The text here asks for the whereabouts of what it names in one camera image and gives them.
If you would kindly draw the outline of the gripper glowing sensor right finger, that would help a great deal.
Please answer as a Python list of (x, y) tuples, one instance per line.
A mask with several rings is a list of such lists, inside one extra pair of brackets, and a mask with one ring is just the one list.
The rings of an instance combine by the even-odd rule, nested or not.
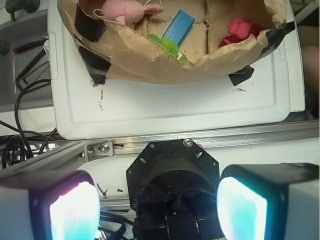
[(318, 240), (320, 167), (231, 164), (221, 174), (217, 214), (228, 240)]

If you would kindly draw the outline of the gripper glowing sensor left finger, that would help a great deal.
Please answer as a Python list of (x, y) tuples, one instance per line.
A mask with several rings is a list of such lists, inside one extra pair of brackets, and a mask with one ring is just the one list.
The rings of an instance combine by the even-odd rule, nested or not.
[(84, 170), (0, 172), (2, 240), (93, 240), (100, 198)]

